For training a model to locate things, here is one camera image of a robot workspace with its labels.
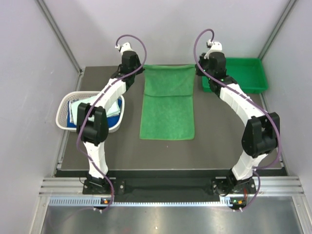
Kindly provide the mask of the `green towel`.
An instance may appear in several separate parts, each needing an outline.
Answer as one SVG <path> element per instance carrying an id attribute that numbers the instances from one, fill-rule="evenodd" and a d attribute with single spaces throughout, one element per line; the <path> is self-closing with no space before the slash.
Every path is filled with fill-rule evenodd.
<path id="1" fill-rule="evenodd" d="M 195 66 L 145 65 L 140 139 L 191 140 Z"/>

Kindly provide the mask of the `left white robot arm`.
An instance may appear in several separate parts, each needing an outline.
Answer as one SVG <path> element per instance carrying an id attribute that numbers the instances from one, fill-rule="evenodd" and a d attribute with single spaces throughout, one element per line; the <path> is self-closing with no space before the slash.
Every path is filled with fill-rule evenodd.
<path id="1" fill-rule="evenodd" d="M 114 192 L 111 180 L 107 177 L 108 166 L 105 159 L 105 140 L 108 137 L 109 126 L 107 111 L 118 98 L 126 93 L 135 82 L 135 77 L 144 71 L 139 56 L 132 49 L 121 53 L 121 64 L 107 85 L 96 95 L 91 103 L 81 103 L 78 106 L 77 141 L 83 142 L 89 161 L 89 174 L 86 184 L 99 193 Z"/>

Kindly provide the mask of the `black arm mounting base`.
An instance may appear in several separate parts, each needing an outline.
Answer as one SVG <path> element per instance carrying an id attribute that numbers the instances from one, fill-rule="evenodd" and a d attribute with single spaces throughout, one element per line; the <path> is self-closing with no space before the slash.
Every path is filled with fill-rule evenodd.
<path id="1" fill-rule="evenodd" d="M 215 191 L 225 181 L 230 170 L 110 170 L 107 174 L 114 187 L 117 202 L 199 202 L 218 201 Z M 84 195 L 110 195 L 99 193 L 84 181 Z M 227 195 L 246 197 L 256 192 L 251 179 L 240 190 Z"/>

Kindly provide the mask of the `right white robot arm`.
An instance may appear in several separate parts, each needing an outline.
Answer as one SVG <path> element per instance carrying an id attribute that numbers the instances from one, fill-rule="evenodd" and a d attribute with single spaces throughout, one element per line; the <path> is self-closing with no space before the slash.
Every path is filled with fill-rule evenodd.
<path id="1" fill-rule="evenodd" d="M 279 115 L 254 106 L 237 81 L 227 74 L 226 58 L 222 52 L 201 54 L 195 72 L 207 78 L 210 90 L 228 104 L 244 124 L 243 152 L 226 180 L 215 187 L 215 191 L 223 196 L 239 193 L 251 180 L 260 162 L 278 147 Z"/>

